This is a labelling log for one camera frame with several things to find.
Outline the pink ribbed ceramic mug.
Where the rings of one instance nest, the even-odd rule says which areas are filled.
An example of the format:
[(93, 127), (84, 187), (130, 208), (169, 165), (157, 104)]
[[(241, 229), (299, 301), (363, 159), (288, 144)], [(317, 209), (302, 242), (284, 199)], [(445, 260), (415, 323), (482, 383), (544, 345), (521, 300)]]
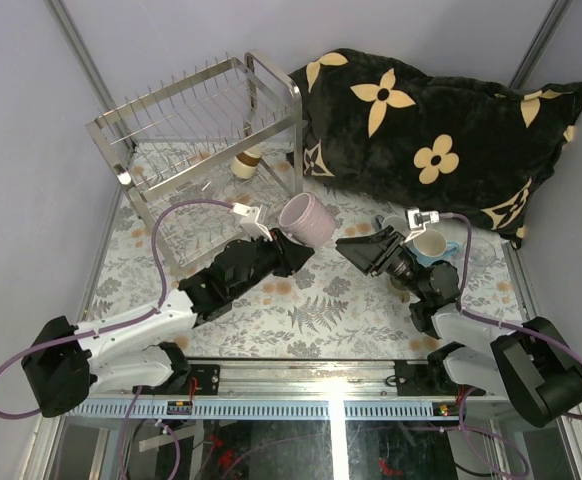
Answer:
[(333, 236), (336, 226), (332, 214), (313, 194), (302, 192), (282, 209), (279, 228), (291, 241), (319, 249)]

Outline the blue textured square mug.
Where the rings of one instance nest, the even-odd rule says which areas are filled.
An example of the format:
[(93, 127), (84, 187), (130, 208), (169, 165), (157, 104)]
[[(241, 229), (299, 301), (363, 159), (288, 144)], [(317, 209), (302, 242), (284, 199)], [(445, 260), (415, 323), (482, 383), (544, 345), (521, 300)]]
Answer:
[(382, 231), (391, 227), (394, 231), (399, 232), (404, 237), (406, 237), (409, 232), (408, 222), (399, 215), (388, 215), (386, 217), (377, 215), (373, 220), (373, 224), (377, 231)]

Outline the olive green ceramic mug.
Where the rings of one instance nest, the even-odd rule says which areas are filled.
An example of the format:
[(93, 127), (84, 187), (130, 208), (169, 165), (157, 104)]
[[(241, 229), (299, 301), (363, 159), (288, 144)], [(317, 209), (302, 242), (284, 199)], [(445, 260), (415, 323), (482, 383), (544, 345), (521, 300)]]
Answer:
[(391, 286), (393, 293), (400, 299), (402, 303), (410, 302), (411, 292), (407, 287), (405, 287), (404, 285), (402, 285), (400, 282), (393, 278), (389, 279), (389, 284)]

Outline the light blue ceramic mug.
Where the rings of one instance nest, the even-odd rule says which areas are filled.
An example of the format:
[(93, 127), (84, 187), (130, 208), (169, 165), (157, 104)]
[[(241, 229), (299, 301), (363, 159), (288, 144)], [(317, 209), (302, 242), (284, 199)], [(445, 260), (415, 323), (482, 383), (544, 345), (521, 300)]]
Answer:
[(448, 241), (437, 230), (427, 230), (411, 241), (409, 250), (421, 265), (428, 267), (437, 261), (449, 260), (459, 250), (459, 244)]

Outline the clear faceted drinking glass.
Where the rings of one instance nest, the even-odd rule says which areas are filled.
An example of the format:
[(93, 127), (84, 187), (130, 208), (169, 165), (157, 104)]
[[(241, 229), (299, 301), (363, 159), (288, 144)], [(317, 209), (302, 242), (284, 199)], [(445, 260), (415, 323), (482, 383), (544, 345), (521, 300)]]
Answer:
[(490, 267), (497, 260), (496, 249), (490, 241), (484, 238), (474, 238), (469, 260), (474, 266)]

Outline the steel two-tier dish rack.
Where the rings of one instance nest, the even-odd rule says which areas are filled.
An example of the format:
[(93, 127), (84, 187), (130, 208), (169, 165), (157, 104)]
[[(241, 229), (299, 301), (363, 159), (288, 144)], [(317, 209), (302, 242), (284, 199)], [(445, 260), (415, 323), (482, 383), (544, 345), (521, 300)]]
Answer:
[[(244, 235), (211, 201), (265, 205), (274, 224), (303, 190), (300, 89), (257, 50), (130, 96), (86, 128), (175, 275)], [(231, 161), (254, 146), (262, 159), (240, 180)]]

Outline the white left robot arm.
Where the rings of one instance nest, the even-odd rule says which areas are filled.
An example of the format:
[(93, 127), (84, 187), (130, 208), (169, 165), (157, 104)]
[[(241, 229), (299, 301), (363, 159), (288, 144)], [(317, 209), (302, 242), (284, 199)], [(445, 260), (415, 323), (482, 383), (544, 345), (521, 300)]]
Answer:
[(143, 305), (83, 326), (63, 316), (48, 321), (21, 361), (41, 415), (65, 414), (96, 393), (188, 394), (191, 365), (176, 337), (228, 313), (266, 277), (296, 273), (314, 252), (274, 228), (269, 239), (229, 242), (158, 308)]

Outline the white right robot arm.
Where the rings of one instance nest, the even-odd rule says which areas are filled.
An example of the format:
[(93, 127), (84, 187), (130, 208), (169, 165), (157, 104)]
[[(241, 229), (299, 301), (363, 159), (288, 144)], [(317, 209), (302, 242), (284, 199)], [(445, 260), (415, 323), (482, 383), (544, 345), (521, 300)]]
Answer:
[(549, 320), (510, 323), (465, 310), (457, 269), (446, 260), (420, 263), (390, 228), (341, 238), (336, 249), (363, 274), (386, 274), (416, 296), (409, 307), (416, 329), (447, 343), (429, 358), (426, 378), (434, 392), (466, 385), (505, 397), (535, 427), (582, 403), (582, 363)]

